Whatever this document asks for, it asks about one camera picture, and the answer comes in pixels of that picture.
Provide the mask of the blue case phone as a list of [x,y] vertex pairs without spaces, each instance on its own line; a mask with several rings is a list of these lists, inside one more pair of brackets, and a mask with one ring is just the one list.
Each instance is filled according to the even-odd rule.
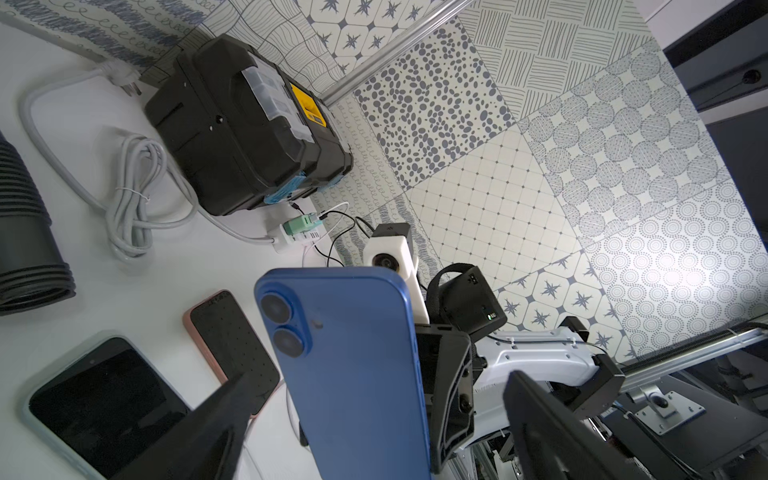
[[430,478],[404,280],[383,267],[280,268],[254,297],[321,477]]

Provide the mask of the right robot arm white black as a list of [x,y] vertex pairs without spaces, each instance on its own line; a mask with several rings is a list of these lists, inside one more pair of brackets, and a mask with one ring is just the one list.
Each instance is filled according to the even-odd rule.
[[499,332],[507,316],[479,268],[458,263],[423,289],[407,281],[425,396],[430,468],[439,474],[454,453],[507,427],[502,394],[521,371],[554,384],[554,395],[580,419],[618,396],[625,376],[605,353],[593,353],[582,322],[566,317],[553,330]]

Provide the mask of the green case phone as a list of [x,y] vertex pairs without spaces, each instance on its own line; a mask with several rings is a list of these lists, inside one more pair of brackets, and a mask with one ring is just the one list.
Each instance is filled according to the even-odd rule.
[[133,342],[102,332],[26,387],[21,421],[87,479],[111,479],[191,410]]

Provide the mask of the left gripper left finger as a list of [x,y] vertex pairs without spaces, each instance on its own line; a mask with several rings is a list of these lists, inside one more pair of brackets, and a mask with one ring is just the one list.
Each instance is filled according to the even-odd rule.
[[251,378],[228,379],[117,479],[233,479],[251,418]]

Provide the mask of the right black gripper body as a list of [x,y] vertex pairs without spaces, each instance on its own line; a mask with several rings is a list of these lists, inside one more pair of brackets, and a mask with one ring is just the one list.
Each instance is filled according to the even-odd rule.
[[415,327],[427,413],[430,470],[474,435],[473,342],[450,325]]

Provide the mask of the pink case phone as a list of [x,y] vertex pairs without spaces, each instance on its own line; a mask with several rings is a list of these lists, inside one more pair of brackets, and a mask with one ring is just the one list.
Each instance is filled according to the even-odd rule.
[[234,295],[221,290],[203,300],[185,312],[183,325],[222,384],[240,373],[253,382],[251,417],[256,418],[281,377]]

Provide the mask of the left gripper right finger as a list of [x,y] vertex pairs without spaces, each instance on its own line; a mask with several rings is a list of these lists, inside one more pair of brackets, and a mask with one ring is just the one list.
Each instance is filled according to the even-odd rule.
[[647,477],[524,372],[509,375],[503,402],[525,479]]

